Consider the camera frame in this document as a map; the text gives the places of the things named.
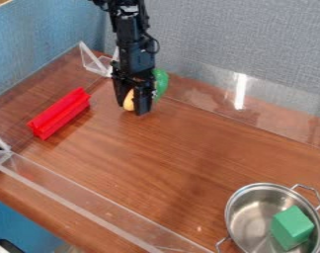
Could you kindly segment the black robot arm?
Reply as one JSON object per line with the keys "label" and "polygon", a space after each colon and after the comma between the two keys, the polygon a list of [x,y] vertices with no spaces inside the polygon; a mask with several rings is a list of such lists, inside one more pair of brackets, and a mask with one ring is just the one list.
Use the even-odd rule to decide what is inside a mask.
{"label": "black robot arm", "polygon": [[133,105],[138,116],[153,107],[155,95],[155,55],[158,40],[147,33],[150,16],[145,0],[90,0],[110,16],[117,35],[119,59],[111,61],[117,102],[123,106],[129,92],[134,92]]}

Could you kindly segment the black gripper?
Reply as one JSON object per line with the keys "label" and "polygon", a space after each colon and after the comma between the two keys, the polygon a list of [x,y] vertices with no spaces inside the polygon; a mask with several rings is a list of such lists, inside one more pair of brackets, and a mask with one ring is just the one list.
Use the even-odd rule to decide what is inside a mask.
{"label": "black gripper", "polygon": [[146,114],[153,107],[155,92],[155,77],[153,75],[154,68],[130,73],[123,70],[118,62],[111,63],[114,80],[115,98],[119,106],[123,102],[130,90],[134,88],[134,108],[138,116]]}

